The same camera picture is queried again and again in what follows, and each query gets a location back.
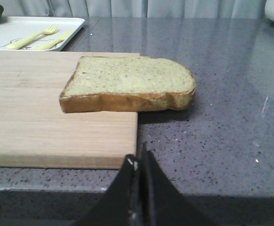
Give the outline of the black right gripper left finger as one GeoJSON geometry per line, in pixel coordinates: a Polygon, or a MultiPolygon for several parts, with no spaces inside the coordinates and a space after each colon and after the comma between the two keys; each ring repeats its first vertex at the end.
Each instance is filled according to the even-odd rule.
{"type": "Polygon", "coordinates": [[[128,154],[114,181],[104,196],[75,226],[134,226],[136,211],[133,209],[133,183],[135,173],[139,173],[138,159],[128,154]]]}

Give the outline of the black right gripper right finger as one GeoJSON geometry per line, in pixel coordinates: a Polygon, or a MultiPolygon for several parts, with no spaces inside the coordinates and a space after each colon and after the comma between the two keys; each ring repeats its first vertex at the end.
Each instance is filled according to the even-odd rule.
{"type": "Polygon", "coordinates": [[[189,203],[142,143],[141,200],[145,226],[211,226],[212,220],[189,203]]]}

